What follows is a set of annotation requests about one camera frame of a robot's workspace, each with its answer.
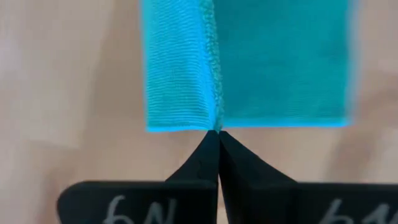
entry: fuzzy fabric texture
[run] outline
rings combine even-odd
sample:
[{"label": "fuzzy fabric texture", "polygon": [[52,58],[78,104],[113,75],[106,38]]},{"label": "fuzzy fabric texture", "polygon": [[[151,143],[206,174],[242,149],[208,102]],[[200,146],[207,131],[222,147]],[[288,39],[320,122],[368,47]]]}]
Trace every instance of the fuzzy fabric texture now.
[{"label": "fuzzy fabric texture", "polygon": [[351,1],[142,3],[149,131],[347,123]]}]

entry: beige surface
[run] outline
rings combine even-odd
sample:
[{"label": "beige surface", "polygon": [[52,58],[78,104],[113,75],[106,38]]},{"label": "beige surface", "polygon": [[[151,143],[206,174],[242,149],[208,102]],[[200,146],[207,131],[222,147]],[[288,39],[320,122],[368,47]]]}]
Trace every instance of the beige surface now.
[{"label": "beige surface", "polygon": [[[0,223],[56,223],[69,184],[164,179],[200,142],[144,132],[138,18],[136,0],[0,0]],[[354,126],[230,133],[297,180],[398,182],[397,21],[398,1],[360,1]]]}]

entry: black clamp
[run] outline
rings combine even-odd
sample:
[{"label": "black clamp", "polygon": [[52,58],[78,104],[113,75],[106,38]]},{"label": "black clamp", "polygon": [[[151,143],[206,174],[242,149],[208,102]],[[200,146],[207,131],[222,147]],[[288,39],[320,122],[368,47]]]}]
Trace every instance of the black clamp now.
[{"label": "black clamp", "polygon": [[398,185],[296,182],[227,132],[208,131],[164,182],[82,182],[62,224],[216,223],[218,175],[231,224],[398,224]]}]

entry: blue fabric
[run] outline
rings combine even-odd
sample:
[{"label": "blue fabric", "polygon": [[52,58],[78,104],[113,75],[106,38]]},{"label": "blue fabric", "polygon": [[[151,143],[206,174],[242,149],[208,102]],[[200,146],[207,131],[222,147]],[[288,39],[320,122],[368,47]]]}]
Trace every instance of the blue fabric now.
[{"label": "blue fabric", "polygon": [[144,1],[149,131],[347,124],[351,1],[204,1]]}]

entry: teal fabric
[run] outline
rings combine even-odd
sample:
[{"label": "teal fabric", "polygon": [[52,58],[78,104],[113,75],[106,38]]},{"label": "teal fabric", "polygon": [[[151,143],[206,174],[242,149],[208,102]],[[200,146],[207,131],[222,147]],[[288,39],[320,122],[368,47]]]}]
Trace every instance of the teal fabric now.
[{"label": "teal fabric", "polygon": [[[208,12],[203,0],[144,1],[149,131],[214,129],[221,120],[224,127],[347,123],[351,1],[212,3]],[[216,55],[206,49],[208,15]]]},{"label": "teal fabric", "polygon": [[213,129],[218,96],[208,46],[216,33],[204,18],[213,9],[203,0],[142,4],[148,131]]}]

